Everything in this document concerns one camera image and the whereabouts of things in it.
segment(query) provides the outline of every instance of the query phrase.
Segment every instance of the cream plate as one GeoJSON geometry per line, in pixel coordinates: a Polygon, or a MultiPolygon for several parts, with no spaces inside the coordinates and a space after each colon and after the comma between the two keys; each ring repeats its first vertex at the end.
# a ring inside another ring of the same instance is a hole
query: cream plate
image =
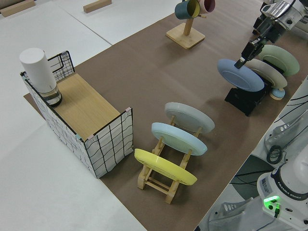
{"type": "Polygon", "coordinates": [[[261,60],[253,59],[245,65],[262,78],[271,82],[272,88],[284,88],[288,85],[287,80],[279,71],[261,60]]]}

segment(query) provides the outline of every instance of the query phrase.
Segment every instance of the yellow plate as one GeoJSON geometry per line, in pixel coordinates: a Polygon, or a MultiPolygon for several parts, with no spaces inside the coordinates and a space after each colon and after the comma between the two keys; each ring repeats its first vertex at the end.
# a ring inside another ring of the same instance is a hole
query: yellow plate
{"type": "Polygon", "coordinates": [[[193,185],[197,181],[190,172],[153,153],[135,149],[135,158],[154,171],[182,184],[193,185]]]}

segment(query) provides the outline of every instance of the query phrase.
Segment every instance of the green light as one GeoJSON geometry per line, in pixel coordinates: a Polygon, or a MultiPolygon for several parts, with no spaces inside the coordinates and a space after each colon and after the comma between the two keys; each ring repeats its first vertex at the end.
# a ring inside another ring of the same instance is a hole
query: green light
{"type": "Polygon", "coordinates": [[[264,202],[269,202],[269,201],[273,201],[273,200],[278,201],[279,199],[280,199],[279,196],[271,196],[269,198],[265,198],[263,201],[264,202]]]}
{"type": "Polygon", "coordinates": [[[266,208],[269,208],[269,206],[271,205],[271,202],[272,203],[275,203],[275,202],[277,202],[277,201],[279,201],[280,200],[280,197],[279,196],[271,196],[271,197],[269,197],[269,198],[265,198],[264,200],[263,200],[263,203],[264,203],[264,206],[266,207],[266,208]]]}

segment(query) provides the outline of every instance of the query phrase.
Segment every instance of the plate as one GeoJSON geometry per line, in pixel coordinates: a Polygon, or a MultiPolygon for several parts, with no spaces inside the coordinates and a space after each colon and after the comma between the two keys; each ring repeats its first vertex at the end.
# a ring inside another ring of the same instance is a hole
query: plate
{"type": "Polygon", "coordinates": [[[284,76],[291,76],[299,71],[297,59],[281,47],[265,45],[259,54],[259,58],[283,70],[284,76]]]}
{"type": "Polygon", "coordinates": [[[135,158],[154,171],[182,184],[193,185],[197,181],[189,171],[153,153],[135,149],[135,158]]]}
{"type": "Polygon", "coordinates": [[[206,114],[182,103],[166,103],[165,113],[169,119],[175,116],[174,123],[177,126],[192,132],[197,132],[202,127],[200,133],[209,133],[215,127],[212,119],[206,114]]]}
{"type": "Polygon", "coordinates": [[[253,59],[246,62],[245,65],[259,76],[271,82],[272,88],[284,88],[288,85],[287,80],[279,71],[261,60],[253,59]]]}
{"type": "Polygon", "coordinates": [[[237,69],[236,62],[230,59],[220,59],[217,64],[219,73],[231,84],[246,91],[259,91],[264,88],[262,79],[247,66],[237,69]]]}
{"type": "Polygon", "coordinates": [[[192,150],[191,155],[203,155],[207,151],[207,146],[197,137],[169,124],[152,123],[152,133],[158,139],[163,137],[164,144],[182,153],[192,150]]]}

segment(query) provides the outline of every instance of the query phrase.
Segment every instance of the blue mug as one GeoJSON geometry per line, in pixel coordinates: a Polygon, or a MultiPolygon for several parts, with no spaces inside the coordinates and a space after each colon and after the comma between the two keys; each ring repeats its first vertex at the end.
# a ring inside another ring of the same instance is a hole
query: blue mug
{"type": "Polygon", "coordinates": [[[176,5],[174,13],[178,19],[195,18],[200,14],[200,3],[198,0],[183,0],[176,5]]]}

